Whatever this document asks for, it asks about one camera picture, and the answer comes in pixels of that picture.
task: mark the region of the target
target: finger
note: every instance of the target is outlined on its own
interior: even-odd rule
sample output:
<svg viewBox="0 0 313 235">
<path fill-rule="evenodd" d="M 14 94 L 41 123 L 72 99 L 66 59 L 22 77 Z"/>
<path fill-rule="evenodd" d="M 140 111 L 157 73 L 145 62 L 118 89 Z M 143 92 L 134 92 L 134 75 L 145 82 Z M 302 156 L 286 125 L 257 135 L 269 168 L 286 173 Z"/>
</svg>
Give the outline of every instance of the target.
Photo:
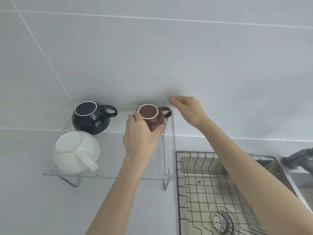
<svg viewBox="0 0 313 235">
<path fill-rule="evenodd" d="M 138 113 L 138 111 L 135 111 L 134 115 L 137 122 L 143 120 L 143 117 Z"/>
<path fill-rule="evenodd" d="M 172 106 L 176 107 L 179 111 L 182 111 L 185 109 L 185 107 L 187 107 L 175 98 L 170 99 L 170 103 L 172 104 Z"/>
<path fill-rule="evenodd" d="M 126 121 L 126 130 L 129 128 L 129 119 Z"/>
<path fill-rule="evenodd" d="M 164 124 L 160 124 L 156 129 L 152 132 L 156 137 L 159 137 L 162 131 L 164 130 Z"/>
<path fill-rule="evenodd" d="M 184 105 L 186 105 L 186 103 L 187 103 L 187 100 L 188 100 L 188 96 L 184 96 L 184 95 L 178 95 L 178 96 L 175 96 L 175 97 L 173 97 L 174 99 L 176 99 L 176 100 L 178 100 L 178 101 L 180 101 L 180 102 L 182 102 Z"/>
<path fill-rule="evenodd" d="M 135 118 L 133 115 L 128 115 L 128 123 L 129 125 L 132 125 L 134 124 L 136 121 L 135 121 Z"/>
</svg>

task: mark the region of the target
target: mug handle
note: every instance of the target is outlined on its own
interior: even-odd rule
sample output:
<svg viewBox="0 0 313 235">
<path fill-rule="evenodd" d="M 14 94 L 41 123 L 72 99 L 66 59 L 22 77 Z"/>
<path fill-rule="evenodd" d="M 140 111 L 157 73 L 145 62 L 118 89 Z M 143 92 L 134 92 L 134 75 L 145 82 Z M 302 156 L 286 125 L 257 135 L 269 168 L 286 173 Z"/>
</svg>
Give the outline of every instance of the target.
<svg viewBox="0 0 313 235">
<path fill-rule="evenodd" d="M 85 153 L 83 149 L 79 149 L 76 152 L 76 157 L 78 157 L 82 163 L 85 164 L 92 172 L 95 172 L 98 169 L 98 164 L 96 164 L 89 156 Z"/>
<path fill-rule="evenodd" d="M 166 106 L 162 106 L 162 107 L 158 107 L 159 111 L 163 112 L 163 111 L 168 111 L 164 117 L 167 119 L 167 118 L 170 118 L 172 116 L 172 111 L 170 108 L 166 107 Z"/>
<path fill-rule="evenodd" d="M 109 109 L 109 110 L 114 110 L 114 113 L 108 113 L 109 117 L 115 117 L 117 116 L 117 109 L 114 106 L 109 106 L 109 105 L 101 105 L 100 109 Z"/>
</svg>

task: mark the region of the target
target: sink drain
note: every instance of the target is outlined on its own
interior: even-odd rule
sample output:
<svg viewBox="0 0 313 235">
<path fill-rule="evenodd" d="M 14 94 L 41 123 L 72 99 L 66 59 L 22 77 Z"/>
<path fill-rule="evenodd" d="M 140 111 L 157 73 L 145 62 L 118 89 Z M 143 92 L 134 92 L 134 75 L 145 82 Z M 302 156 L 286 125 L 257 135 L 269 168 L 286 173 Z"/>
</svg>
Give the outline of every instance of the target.
<svg viewBox="0 0 313 235">
<path fill-rule="evenodd" d="M 236 218 L 225 207 L 216 206 L 211 209 L 210 220 L 213 233 L 216 235 L 236 235 L 239 232 Z"/>
<path fill-rule="evenodd" d="M 227 215 L 227 213 L 223 211 L 216 211 L 213 214 L 213 220 L 211 222 L 212 222 L 213 228 L 219 234 L 233 235 L 233 221 Z"/>
</svg>

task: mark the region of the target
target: wire sink rack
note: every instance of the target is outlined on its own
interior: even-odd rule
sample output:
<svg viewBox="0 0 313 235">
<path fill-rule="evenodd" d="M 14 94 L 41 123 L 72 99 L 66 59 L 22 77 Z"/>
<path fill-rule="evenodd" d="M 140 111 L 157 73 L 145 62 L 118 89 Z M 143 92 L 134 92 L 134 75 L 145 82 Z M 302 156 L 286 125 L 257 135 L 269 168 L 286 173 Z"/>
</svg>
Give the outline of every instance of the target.
<svg viewBox="0 0 313 235">
<path fill-rule="evenodd" d="M 276 159 L 251 155 L 291 191 Z M 266 235 L 215 153 L 177 152 L 181 235 Z"/>
</svg>

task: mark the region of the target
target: black mug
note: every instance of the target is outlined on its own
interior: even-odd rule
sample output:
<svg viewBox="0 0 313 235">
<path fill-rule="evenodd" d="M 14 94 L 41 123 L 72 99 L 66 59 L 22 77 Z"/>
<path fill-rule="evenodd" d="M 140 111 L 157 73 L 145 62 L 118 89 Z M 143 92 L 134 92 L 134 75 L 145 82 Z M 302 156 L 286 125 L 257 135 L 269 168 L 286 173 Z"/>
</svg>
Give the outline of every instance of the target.
<svg viewBox="0 0 313 235">
<path fill-rule="evenodd" d="M 72 122 L 76 130 L 96 135 L 104 131 L 110 124 L 110 118 L 117 116 L 117 109 L 114 106 L 98 105 L 96 102 L 82 102 L 76 106 Z"/>
</svg>

